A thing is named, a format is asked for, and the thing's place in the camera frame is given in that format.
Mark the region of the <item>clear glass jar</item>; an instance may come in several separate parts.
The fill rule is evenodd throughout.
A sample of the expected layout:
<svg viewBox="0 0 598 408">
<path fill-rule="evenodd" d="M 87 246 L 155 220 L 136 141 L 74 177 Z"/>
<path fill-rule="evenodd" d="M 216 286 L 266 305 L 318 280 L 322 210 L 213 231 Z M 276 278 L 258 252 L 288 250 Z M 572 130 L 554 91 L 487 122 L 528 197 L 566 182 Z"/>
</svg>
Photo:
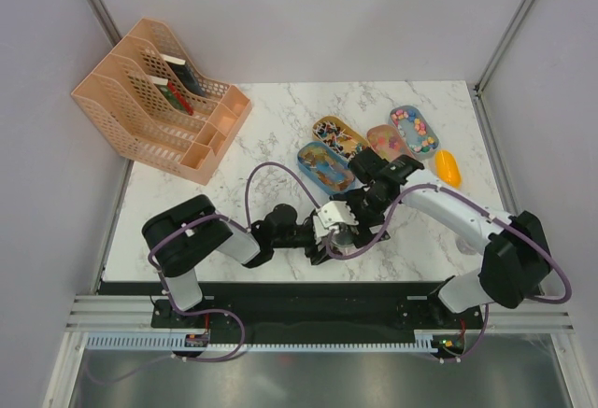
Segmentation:
<svg viewBox="0 0 598 408">
<path fill-rule="evenodd" d="M 359 248 L 355 246 L 356 226 L 339 223 L 331 226 L 326 234 L 326 249 L 331 260 L 346 260 L 348 256 L 358 257 Z"/>
</svg>

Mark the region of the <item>pink gummy tray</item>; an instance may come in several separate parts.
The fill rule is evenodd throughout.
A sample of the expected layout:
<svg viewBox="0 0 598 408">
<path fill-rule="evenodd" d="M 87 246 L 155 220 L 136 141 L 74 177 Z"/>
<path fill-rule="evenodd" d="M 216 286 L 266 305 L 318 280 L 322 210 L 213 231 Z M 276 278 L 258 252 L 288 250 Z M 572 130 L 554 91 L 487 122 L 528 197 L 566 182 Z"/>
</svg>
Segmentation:
<svg viewBox="0 0 598 408">
<path fill-rule="evenodd" d="M 413 157 L 412 152 L 394 126 L 381 124 L 369 129 L 366 139 L 371 149 L 382 159 L 392 162 L 401 155 Z"/>
</svg>

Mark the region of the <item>yellow plastic scoop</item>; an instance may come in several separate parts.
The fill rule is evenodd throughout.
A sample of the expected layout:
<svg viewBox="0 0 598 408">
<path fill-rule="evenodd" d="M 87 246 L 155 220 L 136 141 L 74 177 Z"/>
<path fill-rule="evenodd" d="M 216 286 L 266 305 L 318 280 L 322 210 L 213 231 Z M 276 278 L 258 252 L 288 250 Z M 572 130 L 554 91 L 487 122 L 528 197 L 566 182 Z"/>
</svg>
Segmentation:
<svg viewBox="0 0 598 408">
<path fill-rule="evenodd" d="M 455 189 L 462 185 L 462 175 L 455 157 L 447 150 L 439 150 L 434 156 L 438 177 Z"/>
</svg>

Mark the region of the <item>tan lollipop tray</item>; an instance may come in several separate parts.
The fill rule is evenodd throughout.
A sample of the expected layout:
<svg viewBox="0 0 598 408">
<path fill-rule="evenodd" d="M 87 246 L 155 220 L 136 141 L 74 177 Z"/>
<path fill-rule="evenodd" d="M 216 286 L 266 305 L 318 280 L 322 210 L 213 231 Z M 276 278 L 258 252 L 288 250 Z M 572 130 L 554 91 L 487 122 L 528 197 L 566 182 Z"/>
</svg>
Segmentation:
<svg viewBox="0 0 598 408">
<path fill-rule="evenodd" d="M 336 116 L 325 116 L 312 126 L 313 138 L 325 144 L 346 162 L 369 148 L 368 141 Z"/>
</svg>

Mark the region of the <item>light blue star candy tray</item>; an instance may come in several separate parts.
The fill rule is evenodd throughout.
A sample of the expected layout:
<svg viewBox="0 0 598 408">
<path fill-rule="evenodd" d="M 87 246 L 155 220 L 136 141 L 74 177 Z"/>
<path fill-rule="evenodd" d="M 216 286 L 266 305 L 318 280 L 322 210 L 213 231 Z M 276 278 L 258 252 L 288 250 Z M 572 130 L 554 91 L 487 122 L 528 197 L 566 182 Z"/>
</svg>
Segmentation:
<svg viewBox="0 0 598 408">
<path fill-rule="evenodd" d="M 439 150 L 438 135 L 417 107 L 396 107 L 391 110 L 389 120 L 416 159 L 431 159 Z"/>
</svg>

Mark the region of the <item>grey metal jar lid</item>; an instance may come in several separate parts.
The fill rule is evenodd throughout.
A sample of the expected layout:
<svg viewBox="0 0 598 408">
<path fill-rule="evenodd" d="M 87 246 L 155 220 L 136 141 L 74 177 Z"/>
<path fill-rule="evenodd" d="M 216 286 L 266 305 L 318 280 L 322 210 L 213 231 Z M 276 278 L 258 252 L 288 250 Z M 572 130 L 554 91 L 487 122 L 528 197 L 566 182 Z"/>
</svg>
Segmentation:
<svg viewBox="0 0 598 408">
<path fill-rule="evenodd" d="M 354 235 L 357 232 L 354 225 L 337 223 L 337 231 L 328 236 L 328 242 L 337 248 L 348 248 L 354 246 Z"/>
</svg>

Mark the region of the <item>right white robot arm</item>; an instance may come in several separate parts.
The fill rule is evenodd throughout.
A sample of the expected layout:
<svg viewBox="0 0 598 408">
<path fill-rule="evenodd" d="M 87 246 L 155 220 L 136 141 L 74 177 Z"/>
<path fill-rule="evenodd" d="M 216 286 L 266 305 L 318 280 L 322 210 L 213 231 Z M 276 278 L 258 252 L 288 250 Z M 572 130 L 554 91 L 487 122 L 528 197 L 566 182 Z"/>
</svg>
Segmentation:
<svg viewBox="0 0 598 408">
<path fill-rule="evenodd" d="M 428 303 L 428 316 L 438 327 L 451 326 L 463 311 L 481 304 L 514 309 L 532 299 L 556 268 L 542 224 L 530 212 L 515 216 L 476 204 L 408 155 L 389 162 L 368 148 L 349 162 L 349 170 L 363 186 L 333 196 L 318 211 L 318 236 L 328 245 L 347 232 L 349 244 L 363 254 L 382 237 L 372 228 L 385 231 L 404 205 L 443 224 L 481 256 L 478 270 L 449 278 Z"/>
</svg>

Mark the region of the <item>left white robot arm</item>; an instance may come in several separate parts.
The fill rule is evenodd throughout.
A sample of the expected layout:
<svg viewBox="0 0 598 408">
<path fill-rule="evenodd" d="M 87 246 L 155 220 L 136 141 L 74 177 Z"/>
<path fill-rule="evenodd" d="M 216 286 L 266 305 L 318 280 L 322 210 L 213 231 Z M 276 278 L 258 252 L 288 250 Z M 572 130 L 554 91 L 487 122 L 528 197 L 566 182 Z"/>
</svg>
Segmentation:
<svg viewBox="0 0 598 408">
<path fill-rule="evenodd" d="M 149 262 L 173 301 L 173 317 L 194 327 L 205 316 L 202 290 L 194 268 L 213 252 L 252 269 L 270 261 L 277 249 L 303 249 L 313 265 L 330 259 L 316 241 L 315 216 L 297 222 L 296 210 L 278 204 L 247 228 L 219 214 L 205 195 L 193 197 L 148 220 L 141 228 Z"/>
</svg>

